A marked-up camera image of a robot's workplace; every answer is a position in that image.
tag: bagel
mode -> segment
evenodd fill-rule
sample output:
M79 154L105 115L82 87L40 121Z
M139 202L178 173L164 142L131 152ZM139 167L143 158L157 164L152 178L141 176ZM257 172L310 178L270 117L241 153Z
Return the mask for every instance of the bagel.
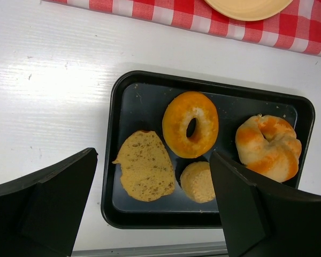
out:
M190 121L196 119L191 137L187 137ZM197 158L215 144L219 122L215 105L202 93L185 92L166 108L163 136L169 148L179 157Z
M299 170L302 145L291 125L282 118L252 116L235 135L241 163L252 171L284 182Z
M208 162L188 165L180 177L181 187L191 200L204 203L215 198L214 186Z

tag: bread slice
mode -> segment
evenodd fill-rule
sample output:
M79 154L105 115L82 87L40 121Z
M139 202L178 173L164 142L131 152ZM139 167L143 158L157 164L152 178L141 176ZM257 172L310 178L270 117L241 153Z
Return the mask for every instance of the bread slice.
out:
M150 202L173 193L174 169L161 139L154 131L137 131L123 143L114 164L129 196Z

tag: glazed croissant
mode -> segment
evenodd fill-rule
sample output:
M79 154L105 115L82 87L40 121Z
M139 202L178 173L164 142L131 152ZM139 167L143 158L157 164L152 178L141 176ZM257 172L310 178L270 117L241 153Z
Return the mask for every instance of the glazed croissant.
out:
M293 178L299 170L302 145L282 118L252 116L238 128L235 144L241 163L277 182Z

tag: glazed bagel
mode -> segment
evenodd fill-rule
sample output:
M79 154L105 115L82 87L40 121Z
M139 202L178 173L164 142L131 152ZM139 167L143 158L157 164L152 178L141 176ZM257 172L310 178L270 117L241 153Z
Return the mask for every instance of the glazed bagel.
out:
M252 116L238 128L235 144L241 163L277 182L293 178L299 170L302 145L282 118Z
M187 128L192 119L196 127L191 137ZM179 157L196 158L205 154L218 136L218 112L202 93L185 92L166 108L163 117L163 136L170 149Z

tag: bagel hole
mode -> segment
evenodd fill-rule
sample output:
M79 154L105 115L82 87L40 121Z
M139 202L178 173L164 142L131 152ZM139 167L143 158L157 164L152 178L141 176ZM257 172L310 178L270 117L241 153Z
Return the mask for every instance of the bagel hole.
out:
M190 138L195 131L196 128L196 118L193 118L190 122L189 125L187 127L187 137Z
M270 140L269 139L267 139L265 136L264 136L264 134L262 133L262 136L263 136L263 138L267 141L267 142L270 142Z

